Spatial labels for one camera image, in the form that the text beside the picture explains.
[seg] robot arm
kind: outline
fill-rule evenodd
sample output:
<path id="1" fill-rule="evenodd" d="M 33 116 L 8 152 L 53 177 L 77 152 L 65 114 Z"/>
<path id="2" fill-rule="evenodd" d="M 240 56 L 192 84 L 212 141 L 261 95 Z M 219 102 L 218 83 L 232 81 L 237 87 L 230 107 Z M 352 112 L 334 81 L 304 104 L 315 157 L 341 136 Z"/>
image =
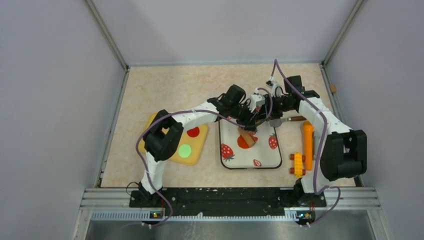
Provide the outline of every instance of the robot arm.
<path id="1" fill-rule="evenodd" d="M 283 112 L 296 110 L 313 125 L 316 143 L 319 142 L 320 138 L 326 136 L 316 177 L 317 188 L 321 189 L 321 186 L 328 185 L 331 181 L 339 178 L 350 178 L 363 174 L 367 168 L 367 137 L 365 133 L 362 130 L 353 131 L 340 122 L 325 107 L 315 91 L 305 90 L 300 76 L 292 76 L 288 80 L 316 105 L 319 111 L 300 99 L 286 83 L 284 83 L 284 88 L 287 94 L 283 94 L 281 86 L 270 79 L 266 84 L 271 88 L 271 95 L 261 95 L 256 89 L 249 99 L 242 103 L 242 98 L 246 96 L 246 92 L 241 87 L 232 85 L 220 97 L 210 98 L 190 111 L 165 118 L 152 127 L 143 139 L 146 149 L 146 163 L 154 188 L 159 190 L 162 187 L 166 160 L 176 152 L 183 132 L 205 123 L 219 121 L 221 118 L 217 117 L 218 114 L 224 118 L 236 119 L 236 122 L 244 126 L 243 128 L 247 131 L 256 131 L 256 127 L 265 121 L 273 122 L 273 127 L 278 127 L 278 121 L 283 116 Z M 321 136 L 324 121 L 319 112 L 322 112 L 327 118 L 327 131 L 324 136 Z M 168 114 L 166 110 L 159 111 L 153 122 Z M 162 132 L 162 128 L 169 129 L 167 134 Z M 315 144 L 315 155 L 318 150 L 317 146 L 318 144 Z M 155 190 L 149 183 L 147 174 L 145 171 L 139 189 L 144 195 L 152 195 Z M 302 178 L 302 192 L 313 193 L 313 182 L 313 174 Z"/>
<path id="2" fill-rule="evenodd" d="M 318 153 L 318 143 L 326 138 L 321 149 L 321 157 L 316 170 L 316 189 L 331 186 L 332 181 L 340 178 L 352 178 L 365 173 L 367 170 L 367 136 L 362 130 L 353 130 L 339 119 L 317 97 L 309 97 L 319 111 L 316 111 L 308 102 L 301 100 L 298 112 L 302 114 L 314 127 L 314 155 Z M 324 135 L 324 120 L 327 119 L 327 129 Z M 304 193 L 314 193 L 314 174 L 309 174 L 301 180 Z"/>

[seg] orange peg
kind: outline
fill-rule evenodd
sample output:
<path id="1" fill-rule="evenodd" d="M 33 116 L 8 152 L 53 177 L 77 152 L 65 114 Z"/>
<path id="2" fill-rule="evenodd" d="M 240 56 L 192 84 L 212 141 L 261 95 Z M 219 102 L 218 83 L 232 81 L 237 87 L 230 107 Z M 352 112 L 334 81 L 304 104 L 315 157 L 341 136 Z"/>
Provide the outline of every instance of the orange peg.
<path id="1" fill-rule="evenodd" d="M 294 154 L 290 154 L 290 160 L 295 160 L 295 155 Z M 305 162 L 305 156 L 302 155 L 302 162 Z"/>
<path id="2" fill-rule="evenodd" d="M 309 121 L 303 123 L 303 147 L 304 147 L 304 156 L 305 156 L 305 169 L 310 171 L 312 170 L 312 158 L 314 154 L 313 150 L 313 136 L 314 127 Z"/>
<path id="3" fill-rule="evenodd" d="M 295 174 L 295 168 L 294 167 L 290 167 L 290 174 Z M 305 169 L 302 169 L 302 175 L 305 176 L 306 175 L 306 171 Z"/>

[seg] white wall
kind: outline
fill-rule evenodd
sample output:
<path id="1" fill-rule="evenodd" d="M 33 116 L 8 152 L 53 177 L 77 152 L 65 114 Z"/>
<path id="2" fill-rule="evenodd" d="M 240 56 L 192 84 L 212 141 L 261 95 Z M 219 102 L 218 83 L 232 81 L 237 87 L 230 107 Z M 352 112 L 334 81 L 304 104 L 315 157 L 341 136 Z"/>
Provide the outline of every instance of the white wall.
<path id="1" fill-rule="evenodd" d="M 83 0 L 0 1 L 0 239 L 71 237 L 122 79 Z"/>
<path id="2" fill-rule="evenodd" d="M 394 239 L 423 239 L 424 1 L 368 1 L 328 68 Z"/>
<path id="3" fill-rule="evenodd" d="M 94 0 L 129 65 L 324 59 L 355 0 Z"/>

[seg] white tray with strawberries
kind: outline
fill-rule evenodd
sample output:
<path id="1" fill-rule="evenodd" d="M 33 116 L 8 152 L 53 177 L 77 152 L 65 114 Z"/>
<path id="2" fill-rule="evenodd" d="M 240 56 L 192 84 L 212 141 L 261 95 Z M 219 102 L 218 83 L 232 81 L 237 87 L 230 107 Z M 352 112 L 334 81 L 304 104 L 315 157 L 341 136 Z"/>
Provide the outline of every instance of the white tray with strawberries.
<path id="1" fill-rule="evenodd" d="M 221 163 L 228 169 L 276 169 L 283 160 L 276 137 L 276 130 L 268 122 L 257 127 L 252 134 L 256 143 L 248 147 L 240 136 L 238 127 L 219 121 Z"/>

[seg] red circle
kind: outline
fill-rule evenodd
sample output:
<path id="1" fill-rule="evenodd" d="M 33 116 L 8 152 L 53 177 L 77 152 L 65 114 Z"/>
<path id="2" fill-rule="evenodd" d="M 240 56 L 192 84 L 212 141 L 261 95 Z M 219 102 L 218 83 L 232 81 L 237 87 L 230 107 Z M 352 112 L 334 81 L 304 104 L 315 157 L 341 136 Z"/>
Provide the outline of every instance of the red circle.
<path id="1" fill-rule="evenodd" d="M 187 131 L 187 135 L 192 138 L 197 137 L 199 133 L 200 133 L 200 129 L 198 127 L 195 127 Z"/>

